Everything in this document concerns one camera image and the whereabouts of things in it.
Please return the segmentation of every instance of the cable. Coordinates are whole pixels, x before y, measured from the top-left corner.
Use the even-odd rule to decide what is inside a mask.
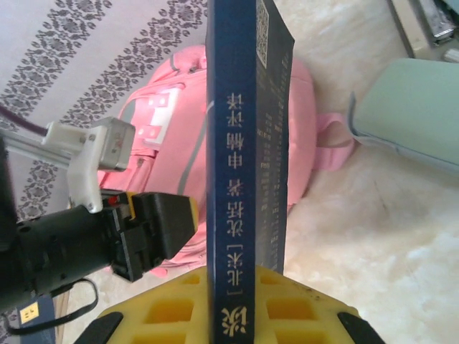
[[[57,319],[54,319],[54,320],[51,320],[51,321],[43,322],[41,324],[28,326],[28,327],[25,327],[25,328],[12,328],[9,325],[8,317],[5,314],[2,314],[3,319],[4,319],[4,327],[5,327],[6,331],[10,335],[30,335],[32,333],[37,333],[39,331],[47,330],[48,328],[54,328],[54,327],[57,327],[57,326],[60,326],[60,325],[64,325],[64,324],[66,324],[66,323],[68,323],[70,321],[73,321],[73,320],[81,317],[82,315],[86,314],[87,312],[93,310],[95,308],[95,306],[97,305],[97,303],[99,302],[98,289],[97,289],[97,287],[96,287],[96,285],[95,285],[95,283],[93,281],[91,281],[90,279],[81,278],[81,279],[71,283],[70,285],[68,285],[67,288],[71,289],[74,285],[76,285],[77,283],[81,283],[81,282],[90,283],[91,287],[93,287],[93,290],[94,290],[94,293],[95,293],[95,299],[89,305],[81,307],[79,310],[76,310],[76,311],[74,311],[74,312],[72,312],[72,313],[70,313],[68,315],[63,316],[63,317],[60,317],[60,318],[57,318]]]
[[[23,127],[24,129],[36,133],[40,136],[46,136],[48,133],[48,129],[40,127],[34,123],[25,120],[24,118],[12,113],[10,110],[7,110],[5,107],[0,105],[0,114],[5,117],[6,119],[12,121],[13,123],[17,124],[19,127]]]

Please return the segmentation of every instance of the book spine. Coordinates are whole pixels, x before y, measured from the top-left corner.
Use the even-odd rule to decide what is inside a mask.
[[[207,267],[209,339],[255,335],[256,0],[209,0]]]

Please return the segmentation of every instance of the white plastic bracket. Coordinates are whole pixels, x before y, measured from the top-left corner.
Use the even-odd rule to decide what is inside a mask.
[[[98,169],[107,128],[103,125],[83,129],[52,122],[42,144],[72,154],[67,169],[70,202],[83,205],[94,214],[102,211],[102,196],[98,183]]]

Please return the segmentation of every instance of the qr code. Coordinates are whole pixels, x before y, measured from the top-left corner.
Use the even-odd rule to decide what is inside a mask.
[[[263,67],[268,63],[268,31],[270,15],[263,0],[257,0],[257,55]]]

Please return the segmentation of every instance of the patterned wallpaper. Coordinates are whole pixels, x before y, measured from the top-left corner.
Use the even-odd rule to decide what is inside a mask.
[[[0,103],[40,125],[117,115],[171,53],[204,43],[206,17],[207,0],[1,1]],[[31,135],[3,118],[0,128]],[[10,159],[21,219],[66,207],[64,171]],[[16,343],[2,330],[1,344]]]

